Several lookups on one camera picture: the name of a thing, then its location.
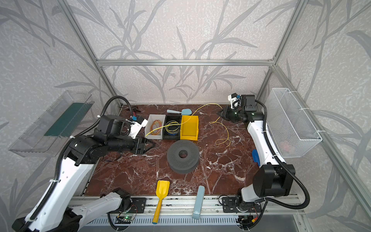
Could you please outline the grey perforated cable spool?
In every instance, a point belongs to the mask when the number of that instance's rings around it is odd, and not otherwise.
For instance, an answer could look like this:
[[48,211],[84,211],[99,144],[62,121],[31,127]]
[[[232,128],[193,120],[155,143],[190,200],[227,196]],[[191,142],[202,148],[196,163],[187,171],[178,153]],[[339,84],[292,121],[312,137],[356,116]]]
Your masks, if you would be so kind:
[[167,151],[169,167],[178,174],[193,172],[200,163],[199,147],[188,140],[174,142]]

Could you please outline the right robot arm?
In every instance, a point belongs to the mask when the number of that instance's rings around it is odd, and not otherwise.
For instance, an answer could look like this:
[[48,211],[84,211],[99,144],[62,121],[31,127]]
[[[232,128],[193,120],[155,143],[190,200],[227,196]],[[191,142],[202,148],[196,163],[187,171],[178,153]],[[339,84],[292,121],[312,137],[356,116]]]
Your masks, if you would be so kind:
[[[274,145],[268,130],[267,107],[255,99],[245,101],[233,98],[230,105],[218,114],[230,122],[243,122],[257,150],[259,170],[252,184],[241,188],[236,194],[236,205],[243,208],[249,203],[272,202],[293,210],[306,208],[310,204],[310,193],[296,177],[294,166],[286,163]],[[304,202],[289,205],[279,201],[279,197],[289,195],[294,182],[302,190]]]

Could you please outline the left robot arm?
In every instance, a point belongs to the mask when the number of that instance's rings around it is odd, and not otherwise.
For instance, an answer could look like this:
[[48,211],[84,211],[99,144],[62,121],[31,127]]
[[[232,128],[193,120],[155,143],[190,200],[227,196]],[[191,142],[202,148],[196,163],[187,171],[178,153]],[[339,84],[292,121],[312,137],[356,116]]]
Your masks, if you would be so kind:
[[85,206],[68,204],[87,173],[109,152],[129,151],[142,155],[155,144],[138,136],[148,121],[136,116],[125,97],[114,96],[104,105],[97,121],[69,141],[60,152],[54,178],[35,208],[14,221],[16,232],[77,232],[103,214],[126,212],[130,194],[121,188]]

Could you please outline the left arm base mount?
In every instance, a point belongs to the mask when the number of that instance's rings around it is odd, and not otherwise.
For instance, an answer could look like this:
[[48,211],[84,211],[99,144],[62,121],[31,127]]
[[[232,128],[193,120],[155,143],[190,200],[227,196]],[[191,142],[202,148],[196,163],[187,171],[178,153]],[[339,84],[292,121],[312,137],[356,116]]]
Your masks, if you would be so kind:
[[110,213],[133,213],[143,214],[146,207],[146,198],[134,197],[130,200],[125,198],[117,210],[111,211]]

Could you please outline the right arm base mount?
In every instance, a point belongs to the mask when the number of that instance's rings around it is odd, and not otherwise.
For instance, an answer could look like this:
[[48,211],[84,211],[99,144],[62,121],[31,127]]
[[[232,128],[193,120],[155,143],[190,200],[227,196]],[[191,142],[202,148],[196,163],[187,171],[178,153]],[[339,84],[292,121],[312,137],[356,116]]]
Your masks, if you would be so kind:
[[227,195],[221,196],[219,203],[222,205],[224,213],[260,213],[261,205],[254,202],[244,202],[236,197],[229,197]]

